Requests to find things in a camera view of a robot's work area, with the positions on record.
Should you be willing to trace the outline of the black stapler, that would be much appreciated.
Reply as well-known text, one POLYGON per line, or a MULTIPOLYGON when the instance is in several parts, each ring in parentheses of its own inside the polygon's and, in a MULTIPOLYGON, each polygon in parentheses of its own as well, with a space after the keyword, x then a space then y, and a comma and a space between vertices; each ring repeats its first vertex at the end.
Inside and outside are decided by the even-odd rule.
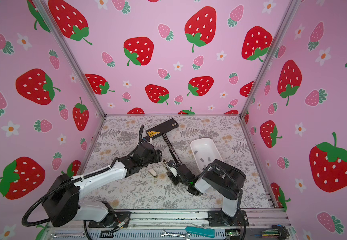
POLYGON ((163 137, 165 143, 167 144, 169 151, 172 155, 172 158, 174 160, 174 162, 177 165, 182 165, 182 162, 179 158, 179 156, 177 155, 175 149, 173 148, 173 145, 171 144, 170 140, 167 137, 167 133, 169 133, 170 131, 174 130, 178 128, 178 123, 176 122, 175 119, 169 119, 167 121, 165 121, 164 123, 161 123, 149 130, 146 130, 145 133, 152 139, 156 139, 158 137, 163 137))

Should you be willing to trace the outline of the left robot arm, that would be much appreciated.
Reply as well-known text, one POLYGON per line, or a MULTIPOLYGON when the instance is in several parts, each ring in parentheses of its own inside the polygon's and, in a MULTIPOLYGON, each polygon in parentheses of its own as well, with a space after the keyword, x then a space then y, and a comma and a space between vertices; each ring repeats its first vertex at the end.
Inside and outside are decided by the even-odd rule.
POLYGON ((107 201, 89 202, 83 198, 104 185, 137 174, 142 168, 161 160, 161 150, 155 149, 149 142, 141 143, 131 154, 116 158, 108 167, 85 175, 60 175, 50 187, 49 197, 42 206, 53 227, 61 227, 71 221, 91 221, 112 227, 117 215, 110 204, 107 201))

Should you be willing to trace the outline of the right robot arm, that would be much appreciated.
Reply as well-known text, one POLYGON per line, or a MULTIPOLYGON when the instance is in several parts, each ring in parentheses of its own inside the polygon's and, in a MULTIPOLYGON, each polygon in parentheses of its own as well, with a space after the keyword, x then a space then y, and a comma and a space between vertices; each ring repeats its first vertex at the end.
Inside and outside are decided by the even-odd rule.
POLYGON ((223 196, 222 207, 218 211, 208 211, 206 221, 212 227, 247 227, 246 213, 241 209, 243 185, 246 175, 243 171, 215 159, 195 176, 184 164, 174 161, 163 162, 167 175, 174 185, 183 184, 194 196, 201 196, 214 189, 223 196))

